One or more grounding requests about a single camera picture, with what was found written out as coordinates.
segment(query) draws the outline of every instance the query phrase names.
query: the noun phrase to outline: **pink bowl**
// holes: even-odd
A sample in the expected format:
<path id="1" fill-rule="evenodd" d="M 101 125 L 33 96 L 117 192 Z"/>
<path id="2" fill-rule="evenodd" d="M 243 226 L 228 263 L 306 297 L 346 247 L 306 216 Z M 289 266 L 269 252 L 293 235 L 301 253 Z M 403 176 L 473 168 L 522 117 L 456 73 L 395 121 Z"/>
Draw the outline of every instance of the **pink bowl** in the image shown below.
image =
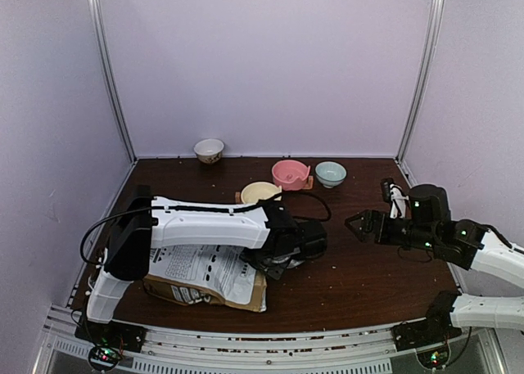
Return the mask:
<path id="1" fill-rule="evenodd" d="M 276 186 L 281 186 L 283 190 L 297 191 L 307 183 L 310 169 L 311 167 L 296 160 L 282 160 L 273 166 L 271 172 Z"/>

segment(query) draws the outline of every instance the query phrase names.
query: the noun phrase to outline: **bowl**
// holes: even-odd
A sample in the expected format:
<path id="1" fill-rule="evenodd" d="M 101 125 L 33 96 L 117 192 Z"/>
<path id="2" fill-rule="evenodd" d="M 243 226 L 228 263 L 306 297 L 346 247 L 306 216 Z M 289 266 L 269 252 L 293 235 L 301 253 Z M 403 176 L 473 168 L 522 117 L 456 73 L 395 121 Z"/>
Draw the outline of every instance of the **bowl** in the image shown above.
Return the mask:
<path id="1" fill-rule="evenodd" d="M 242 204 L 256 204 L 259 200 L 267 200 L 278 192 L 282 192 L 281 187 L 277 187 L 269 182 L 253 182 L 244 187 L 240 193 Z"/>
<path id="2" fill-rule="evenodd" d="M 346 178 L 346 169 L 332 161 L 324 161 L 314 169 L 318 181 L 326 188 L 338 186 Z"/>
<path id="3" fill-rule="evenodd" d="M 311 167 L 296 160 L 282 160 L 277 162 L 272 168 L 273 181 L 283 190 L 297 191 L 304 188 L 308 182 Z"/>
<path id="4" fill-rule="evenodd" d="M 196 157 L 204 164 L 214 164 L 222 158 L 224 143 L 219 139 L 205 139 L 193 148 Z"/>

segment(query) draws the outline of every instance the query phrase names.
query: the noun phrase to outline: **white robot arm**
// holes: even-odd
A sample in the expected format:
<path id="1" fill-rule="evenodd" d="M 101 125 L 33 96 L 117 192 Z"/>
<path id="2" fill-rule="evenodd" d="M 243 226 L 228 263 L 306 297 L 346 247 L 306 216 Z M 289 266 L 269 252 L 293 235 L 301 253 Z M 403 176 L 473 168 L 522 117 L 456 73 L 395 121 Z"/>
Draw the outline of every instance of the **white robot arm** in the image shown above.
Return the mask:
<path id="1" fill-rule="evenodd" d="M 452 221 L 446 192 L 423 184 L 404 196 L 392 179 L 382 181 L 382 196 L 391 204 L 389 214 L 366 210 L 346 220 L 361 240 L 374 235 L 377 244 L 420 249 L 435 259 L 466 270 L 489 273 L 524 287 L 524 248 L 510 243 L 496 228 L 472 220 Z M 411 219 L 406 219 L 406 207 Z M 524 297 L 482 297 L 441 292 L 419 322 L 393 328 L 397 349 L 411 349 L 459 335 L 460 327 L 510 328 L 524 331 Z"/>
<path id="2" fill-rule="evenodd" d="M 279 201 L 253 205 L 214 205 L 153 197 L 138 187 L 128 213 L 111 229 L 88 298 L 87 319 L 108 323 L 134 281 L 149 271 L 150 254 L 175 245 L 243 247 L 242 258 L 279 279 L 292 261 L 315 259 L 326 250 L 326 232 L 319 221 L 298 223 Z"/>

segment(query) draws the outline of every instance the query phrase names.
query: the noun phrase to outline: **brown tabletop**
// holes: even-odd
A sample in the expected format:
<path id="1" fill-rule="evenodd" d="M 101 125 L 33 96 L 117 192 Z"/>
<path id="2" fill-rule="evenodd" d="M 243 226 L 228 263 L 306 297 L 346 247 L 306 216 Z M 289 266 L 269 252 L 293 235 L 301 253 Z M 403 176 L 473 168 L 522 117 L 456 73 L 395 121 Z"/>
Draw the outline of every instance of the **brown tabletop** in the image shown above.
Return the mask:
<path id="1" fill-rule="evenodd" d="M 234 203 L 235 192 L 255 181 L 271 182 L 271 167 L 280 159 L 223 159 L 207 166 L 194 159 L 141 160 L 123 196 L 136 184 L 148 184 L 154 195 L 181 201 Z M 322 159 L 298 159 L 314 166 Z M 396 247 L 360 243 L 344 220 L 365 209 L 389 210 L 379 183 L 393 177 L 407 188 L 393 160 L 340 159 L 348 172 L 333 189 L 315 181 L 310 192 L 332 209 L 327 253 L 320 259 L 288 269 L 279 281 L 268 280 L 265 313 L 251 313 L 204 303 L 183 307 L 144 293 L 135 282 L 115 311 L 115 318 L 158 327 L 223 332 L 298 332 L 339 330 L 401 322 L 423 317 L 439 291 L 455 290 L 446 263 L 421 264 L 400 259 Z M 293 214 L 322 217 L 314 199 L 284 200 Z M 426 259 L 408 252 L 409 259 Z M 79 306 L 88 267 L 74 306 Z"/>

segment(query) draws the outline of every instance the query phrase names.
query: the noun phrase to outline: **white wall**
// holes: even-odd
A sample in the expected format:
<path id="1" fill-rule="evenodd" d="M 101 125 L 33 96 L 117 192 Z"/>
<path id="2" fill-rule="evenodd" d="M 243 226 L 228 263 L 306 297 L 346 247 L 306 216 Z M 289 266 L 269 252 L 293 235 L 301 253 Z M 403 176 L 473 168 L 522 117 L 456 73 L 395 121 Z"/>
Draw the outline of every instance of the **white wall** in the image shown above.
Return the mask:
<path id="1" fill-rule="evenodd" d="M 0 371 L 27 372 L 129 163 L 87 0 L 0 0 Z"/>
<path id="2" fill-rule="evenodd" d="M 431 0 L 101 0 L 135 151 L 396 153 Z"/>
<path id="3" fill-rule="evenodd" d="M 418 182 L 445 187 L 454 219 L 493 224 L 524 244 L 522 2 L 446 0 L 406 162 Z M 524 295 L 494 277 L 462 274 L 470 293 Z"/>

